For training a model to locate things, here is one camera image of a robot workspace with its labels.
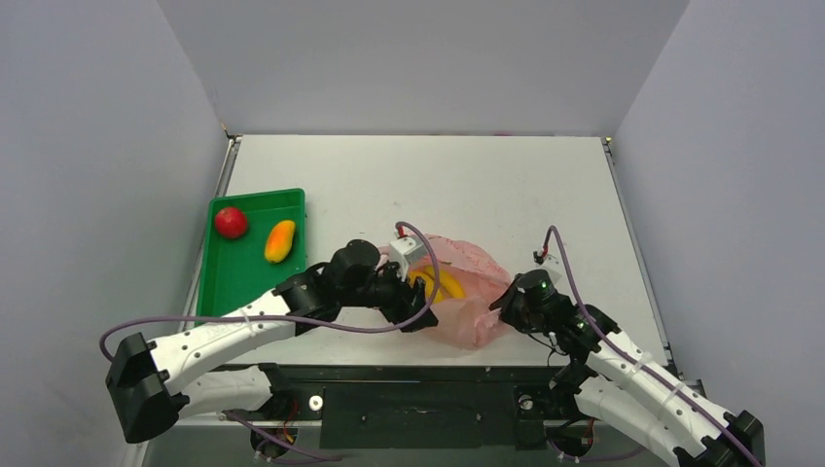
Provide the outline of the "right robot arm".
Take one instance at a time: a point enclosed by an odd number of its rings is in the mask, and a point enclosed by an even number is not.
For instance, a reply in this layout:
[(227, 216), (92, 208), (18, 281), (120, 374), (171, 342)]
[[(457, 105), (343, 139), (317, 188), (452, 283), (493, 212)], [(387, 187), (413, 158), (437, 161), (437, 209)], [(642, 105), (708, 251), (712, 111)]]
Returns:
[(560, 293), (547, 271), (519, 274), (490, 305), (526, 334), (554, 338), (569, 363), (549, 383), (551, 407), (610, 425), (669, 466), (763, 466), (765, 430), (658, 364), (593, 305)]

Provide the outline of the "orange fake fruit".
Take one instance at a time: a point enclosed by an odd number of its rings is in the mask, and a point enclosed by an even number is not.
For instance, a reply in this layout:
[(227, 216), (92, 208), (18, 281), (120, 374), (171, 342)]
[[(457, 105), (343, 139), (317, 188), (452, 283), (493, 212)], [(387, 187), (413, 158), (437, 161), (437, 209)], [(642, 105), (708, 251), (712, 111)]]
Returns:
[(270, 231), (264, 248), (264, 258), (271, 264), (284, 261), (290, 254), (297, 224), (293, 220), (278, 222)]

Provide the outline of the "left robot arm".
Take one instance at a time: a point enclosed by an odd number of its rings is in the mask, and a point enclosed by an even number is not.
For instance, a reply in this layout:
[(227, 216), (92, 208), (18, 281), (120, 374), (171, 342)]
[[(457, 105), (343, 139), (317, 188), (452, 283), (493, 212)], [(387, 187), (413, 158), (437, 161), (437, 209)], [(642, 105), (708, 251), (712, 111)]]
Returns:
[(123, 338), (105, 379), (124, 438), (152, 440), (181, 418), (241, 410), (267, 418), (284, 415), (290, 391), (277, 383), (270, 364), (241, 370), (223, 365), (262, 345), (296, 338), (318, 327), (340, 329), (345, 307), (375, 308), (386, 331), (433, 327), (436, 293), (411, 266), (433, 258), (429, 242), (400, 237), (381, 254), (370, 242), (353, 239), (330, 261), (290, 276), (248, 305), (220, 317), (196, 317), (194, 328), (149, 340)]

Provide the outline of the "pink plastic bag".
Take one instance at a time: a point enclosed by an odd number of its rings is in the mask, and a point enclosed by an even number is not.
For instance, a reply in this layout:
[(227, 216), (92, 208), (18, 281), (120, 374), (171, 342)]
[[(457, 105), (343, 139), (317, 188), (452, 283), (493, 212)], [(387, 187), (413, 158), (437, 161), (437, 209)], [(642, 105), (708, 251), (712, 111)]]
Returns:
[(445, 269), (463, 286), (465, 299), (433, 303), (439, 320), (435, 328), (424, 329), (428, 339), (453, 347), (476, 350), (507, 333), (499, 312), (488, 306), (512, 282), (512, 276), (482, 247), (464, 240), (430, 234), (439, 269)]

